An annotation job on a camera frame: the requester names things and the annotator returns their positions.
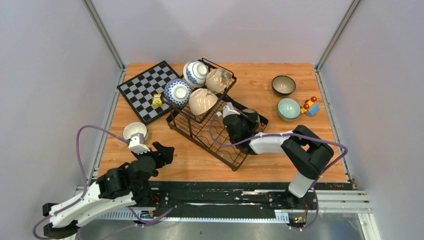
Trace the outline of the cream leaf bowl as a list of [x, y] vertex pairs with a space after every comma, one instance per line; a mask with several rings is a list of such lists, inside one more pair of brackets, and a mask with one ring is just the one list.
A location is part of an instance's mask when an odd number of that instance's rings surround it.
[[190, 95], [188, 105], [191, 113], [198, 116], [206, 113], [218, 100], [218, 97], [211, 90], [199, 88]]

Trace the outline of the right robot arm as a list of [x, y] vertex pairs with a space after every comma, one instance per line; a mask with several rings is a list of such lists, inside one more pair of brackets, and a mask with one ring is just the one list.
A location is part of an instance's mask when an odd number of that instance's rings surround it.
[[305, 194], [319, 178], [334, 156], [329, 141], [324, 141], [304, 125], [282, 133], [254, 131], [255, 112], [241, 113], [229, 105], [222, 110], [222, 122], [229, 136], [229, 146], [248, 155], [276, 153], [286, 155], [297, 172], [288, 186], [286, 204], [298, 209], [306, 201]]

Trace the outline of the cream painted bowl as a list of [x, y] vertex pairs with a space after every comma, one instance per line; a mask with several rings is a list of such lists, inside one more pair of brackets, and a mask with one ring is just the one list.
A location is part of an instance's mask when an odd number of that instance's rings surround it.
[[233, 75], [225, 69], [215, 68], [206, 76], [205, 85], [210, 91], [221, 93], [230, 86], [232, 76]]

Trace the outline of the blue white patterned bowl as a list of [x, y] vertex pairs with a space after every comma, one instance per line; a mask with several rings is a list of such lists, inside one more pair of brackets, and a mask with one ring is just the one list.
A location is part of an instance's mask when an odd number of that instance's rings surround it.
[[245, 121], [248, 124], [250, 130], [256, 130], [261, 123], [259, 114], [250, 108], [246, 108], [242, 110], [243, 114], [246, 116]]

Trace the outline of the green floral bowl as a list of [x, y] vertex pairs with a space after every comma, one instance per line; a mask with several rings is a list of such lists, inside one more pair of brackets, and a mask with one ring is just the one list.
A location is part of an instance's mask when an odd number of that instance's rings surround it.
[[292, 98], [281, 99], [276, 106], [277, 114], [285, 121], [293, 121], [301, 114], [301, 107]]

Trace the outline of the teal white striped bowl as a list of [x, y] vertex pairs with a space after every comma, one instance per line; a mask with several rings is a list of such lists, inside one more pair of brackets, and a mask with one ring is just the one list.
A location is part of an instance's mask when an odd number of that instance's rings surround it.
[[144, 136], [144, 140], [145, 140], [145, 141], [148, 139], [148, 135], [149, 135], [148, 129], [147, 129], [147, 127], [146, 127], [146, 125], [145, 125], [144, 123], [139, 122], [139, 121], [129, 123], [129, 124], [128, 124], [128, 125], [127, 125], [124, 129], [123, 129], [122, 137], [123, 137], [125, 140], [128, 140], [128, 139], [130, 139], [130, 138], [131, 138], [131, 136], [132, 136], [133, 134], [136, 134], [136, 133], [141, 133], [141, 134], [143, 134], [143, 136]]

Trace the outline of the dark blue glazed bowl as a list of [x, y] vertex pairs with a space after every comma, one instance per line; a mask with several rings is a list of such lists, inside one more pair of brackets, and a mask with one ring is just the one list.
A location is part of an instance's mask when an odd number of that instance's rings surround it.
[[295, 91], [296, 83], [287, 75], [278, 75], [272, 79], [271, 87], [274, 94], [285, 97]]

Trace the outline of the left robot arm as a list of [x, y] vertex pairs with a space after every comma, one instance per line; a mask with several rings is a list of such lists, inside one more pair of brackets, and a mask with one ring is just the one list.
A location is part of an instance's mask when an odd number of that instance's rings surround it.
[[159, 168], [172, 163], [175, 152], [174, 147], [163, 146], [157, 141], [152, 145], [155, 151], [136, 153], [136, 160], [109, 169], [86, 192], [63, 203], [46, 203], [43, 215], [49, 217], [49, 223], [43, 227], [44, 236], [63, 239], [114, 210], [149, 206], [154, 199], [149, 179], [159, 174]]

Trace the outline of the black wire dish rack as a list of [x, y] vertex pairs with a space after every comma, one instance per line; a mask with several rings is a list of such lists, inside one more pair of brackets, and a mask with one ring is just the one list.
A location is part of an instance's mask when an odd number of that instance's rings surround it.
[[191, 113], [188, 104], [184, 107], [170, 105], [170, 115], [166, 118], [166, 122], [172, 130], [219, 159], [233, 171], [237, 171], [241, 167], [248, 155], [235, 146], [222, 146], [231, 144], [230, 137], [223, 124], [223, 118], [218, 117], [213, 120], [213, 117], [216, 116], [216, 113], [222, 111], [226, 102], [232, 103], [236, 111], [247, 109], [246, 106], [228, 95], [236, 81], [237, 77], [233, 75], [229, 87], [215, 94], [218, 97], [217, 103], [205, 113], [195, 116]]

